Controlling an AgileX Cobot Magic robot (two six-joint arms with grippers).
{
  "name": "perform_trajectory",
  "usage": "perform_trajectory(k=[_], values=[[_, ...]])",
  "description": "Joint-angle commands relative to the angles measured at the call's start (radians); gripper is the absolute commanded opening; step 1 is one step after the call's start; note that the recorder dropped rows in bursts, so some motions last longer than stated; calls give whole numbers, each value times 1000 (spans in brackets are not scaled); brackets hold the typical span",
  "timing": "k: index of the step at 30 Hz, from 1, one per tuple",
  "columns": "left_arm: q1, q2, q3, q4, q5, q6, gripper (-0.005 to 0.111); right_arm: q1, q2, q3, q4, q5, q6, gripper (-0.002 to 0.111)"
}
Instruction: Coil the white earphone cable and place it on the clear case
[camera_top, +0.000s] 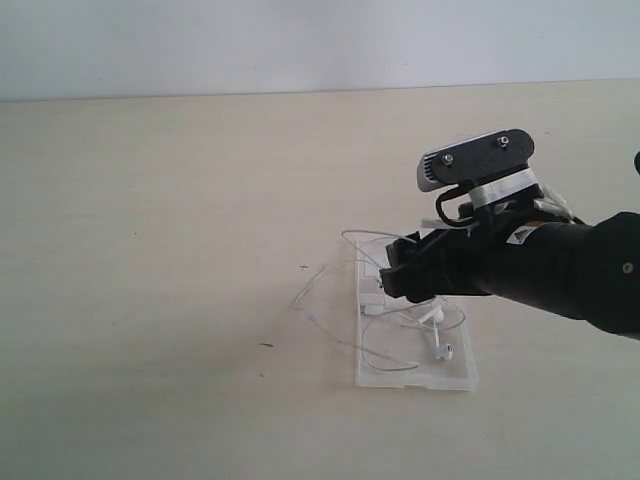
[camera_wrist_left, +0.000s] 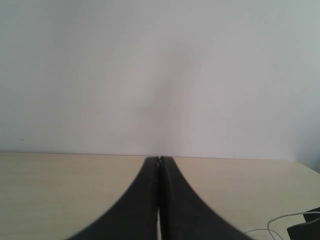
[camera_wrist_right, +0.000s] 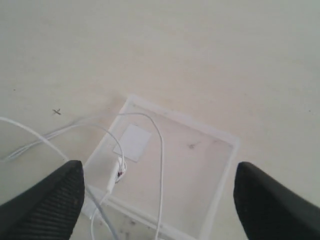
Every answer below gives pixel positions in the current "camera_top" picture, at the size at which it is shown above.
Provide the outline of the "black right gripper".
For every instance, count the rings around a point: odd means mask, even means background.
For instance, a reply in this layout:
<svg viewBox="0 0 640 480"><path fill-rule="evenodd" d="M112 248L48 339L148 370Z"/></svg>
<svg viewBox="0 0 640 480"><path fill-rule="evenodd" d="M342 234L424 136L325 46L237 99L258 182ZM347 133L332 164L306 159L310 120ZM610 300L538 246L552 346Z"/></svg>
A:
<svg viewBox="0 0 640 480"><path fill-rule="evenodd" d="M472 263L490 247L505 240L507 230L540 211L531 202L509 201L500 212L482 210L473 224L462 229L436 229L422 237L414 232L386 246L389 266L380 270L384 293L413 304L441 295L482 297L489 294L477 286Z"/></svg>

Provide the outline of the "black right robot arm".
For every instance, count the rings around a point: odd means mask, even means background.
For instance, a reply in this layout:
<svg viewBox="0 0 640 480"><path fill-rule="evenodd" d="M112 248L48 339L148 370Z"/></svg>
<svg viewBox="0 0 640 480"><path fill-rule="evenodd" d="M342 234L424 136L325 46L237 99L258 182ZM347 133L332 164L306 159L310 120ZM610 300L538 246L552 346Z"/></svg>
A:
<svg viewBox="0 0 640 480"><path fill-rule="evenodd" d="M386 248L386 295L497 296L606 333L639 337L639 216L596 225L531 208L471 229L413 233Z"/></svg>

